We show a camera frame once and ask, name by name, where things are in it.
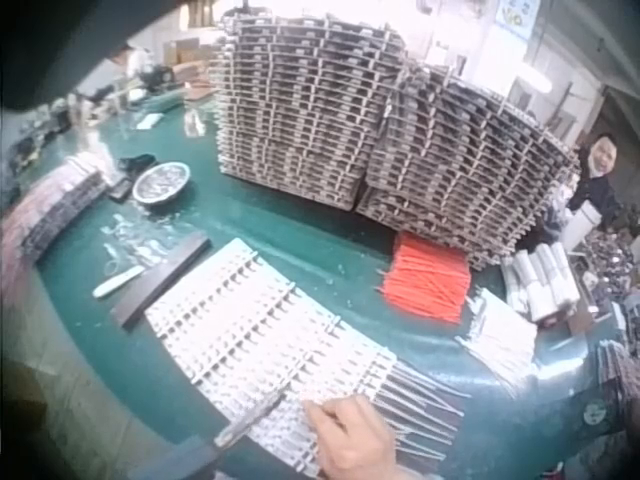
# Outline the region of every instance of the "hand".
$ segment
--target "hand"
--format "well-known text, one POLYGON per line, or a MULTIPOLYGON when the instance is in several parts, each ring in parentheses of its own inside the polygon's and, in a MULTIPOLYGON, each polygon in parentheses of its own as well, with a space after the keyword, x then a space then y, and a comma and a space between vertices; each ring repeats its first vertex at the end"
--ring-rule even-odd
POLYGON ((395 435, 369 400, 356 395, 304 402, 318 435, 318 463, 331 480, 396 480, 395 435))

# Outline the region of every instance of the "bowl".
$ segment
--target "bowl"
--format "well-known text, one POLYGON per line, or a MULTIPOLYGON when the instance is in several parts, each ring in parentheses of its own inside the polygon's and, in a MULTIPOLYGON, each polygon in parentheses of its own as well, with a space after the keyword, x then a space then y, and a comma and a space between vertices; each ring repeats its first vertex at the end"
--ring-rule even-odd
POLYGON ((160 205, 178 195, 190 177, 191 170, 184 163, 156 165, 138 177, 133 186, 133 198, 142 205, 160 205))

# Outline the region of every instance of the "red wire bundle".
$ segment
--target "red wire bundle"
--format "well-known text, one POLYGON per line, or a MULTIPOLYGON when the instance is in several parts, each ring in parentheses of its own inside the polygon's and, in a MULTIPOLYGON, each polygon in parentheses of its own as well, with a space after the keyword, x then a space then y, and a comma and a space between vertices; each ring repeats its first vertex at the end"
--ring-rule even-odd
POLYGON ((382 293, 407 312, 459 324, 471 275, 463 252, 402 232, 382 293))

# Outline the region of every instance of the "stacked metal racks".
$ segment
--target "stacked metal racks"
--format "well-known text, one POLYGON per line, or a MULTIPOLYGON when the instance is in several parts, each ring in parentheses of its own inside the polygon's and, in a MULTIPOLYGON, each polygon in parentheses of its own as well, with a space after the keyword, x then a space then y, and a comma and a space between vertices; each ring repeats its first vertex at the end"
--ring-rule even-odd
POLYGON ((358 211, 496 263, 577 168, 567 147, 500 96, 413 66, 391 95, 358 211))
POLYGON ((221 171, 352 208, 404 55, 389 29, 234 19, 209 69, 221 171))

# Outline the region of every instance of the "screwdriver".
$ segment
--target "screwdriver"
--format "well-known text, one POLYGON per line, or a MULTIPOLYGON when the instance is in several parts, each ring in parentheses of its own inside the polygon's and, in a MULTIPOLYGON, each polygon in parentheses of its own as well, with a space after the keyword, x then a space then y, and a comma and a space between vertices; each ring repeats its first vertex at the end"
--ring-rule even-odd
POLYGON ((230 423, 218 436, 206 441, 192 436, 166 454, 129 472, 129 480, 211 480, 222 455, 284 399, 288 385, 267 395, 240 420, 230 423))

